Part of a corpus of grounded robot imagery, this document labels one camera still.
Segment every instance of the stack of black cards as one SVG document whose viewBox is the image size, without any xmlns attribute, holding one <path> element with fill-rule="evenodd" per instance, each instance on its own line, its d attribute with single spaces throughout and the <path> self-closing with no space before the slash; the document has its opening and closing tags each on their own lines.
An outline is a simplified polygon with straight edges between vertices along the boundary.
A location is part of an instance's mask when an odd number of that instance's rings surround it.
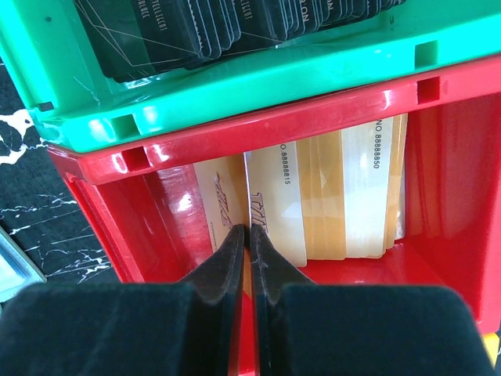
<svg viewBox="0 0 501 376">
<path fill-rule="evenodd" d="M 405 0 L 74 0 L 108 78 L 134 81 L 376 16 Z"/>
</svg>

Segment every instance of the marble tabletop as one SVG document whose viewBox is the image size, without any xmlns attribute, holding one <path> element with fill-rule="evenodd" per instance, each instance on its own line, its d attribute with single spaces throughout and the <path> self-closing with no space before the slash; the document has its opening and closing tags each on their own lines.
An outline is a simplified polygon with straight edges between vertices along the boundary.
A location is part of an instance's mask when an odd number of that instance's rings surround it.
<svg viewBox="0 0 501 376">
<path fill-rule="evenodd" d="M 0 226 L 48 281 L 117 282 L 0 60 Z"/>
</svg>

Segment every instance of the logo on card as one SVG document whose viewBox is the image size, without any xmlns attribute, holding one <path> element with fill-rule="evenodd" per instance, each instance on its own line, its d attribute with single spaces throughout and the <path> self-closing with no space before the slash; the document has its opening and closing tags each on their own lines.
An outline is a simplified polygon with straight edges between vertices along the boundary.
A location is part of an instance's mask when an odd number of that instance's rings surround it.
<svg viewBox="0 0 501 376">
<path fill-rule="evenodd" d="M 250 215 L 252 223 L 261 225 L 268 232 L 266 224 L 265 204 L 263 203 L 263 195 L 261 193 L 251 194 L 250 196 Z"/>
<path fill-rule="evenodd" d="M 219 212 L 221 213 L 222 225 L 231 229 L 233 227 L 233 223 L 229 218 L 228 198 L 222 190 L 221 176 L 219 176 L 219 173 L 216 173 L 214 184 L 216 185 L 216 194 L 218 195 Z"/>
</svg>

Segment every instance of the teal plastic container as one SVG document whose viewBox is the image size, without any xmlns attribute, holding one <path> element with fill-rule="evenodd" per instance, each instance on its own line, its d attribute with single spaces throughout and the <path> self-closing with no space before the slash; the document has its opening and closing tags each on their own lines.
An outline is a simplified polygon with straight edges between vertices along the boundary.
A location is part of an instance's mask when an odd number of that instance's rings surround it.
<svg viewBox="0 0 501 376">
<path fill-rule="evenodd" d="M 118 84 L 72 0 L 1 7 L 0 56 L 40 135 L 77 152 L 501 52 L 501 1 L 408 0 L 276 49 Z"/>
</svg>

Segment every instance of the red plastic bin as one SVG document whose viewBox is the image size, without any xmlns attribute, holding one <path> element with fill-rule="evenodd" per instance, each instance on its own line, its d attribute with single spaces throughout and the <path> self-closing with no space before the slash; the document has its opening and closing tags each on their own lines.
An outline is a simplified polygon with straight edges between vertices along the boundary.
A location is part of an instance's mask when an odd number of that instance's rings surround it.
<svg viewBox="0 0 501 376">
<path fill-rule="evenodd" d="M 501 56 L 90 154 L 49 147 L 124 282 L 172 282 L 211 253 L 192 163 L 409 113 L 406 235 L 381 259 L 310 261 L 323 284 L 444 284 L 480 331 L 501 318 Z M 179 210 L 181 200 L 189 210 Z M 250 299 L 241 374 L 254 369 Z"/>
</svg>

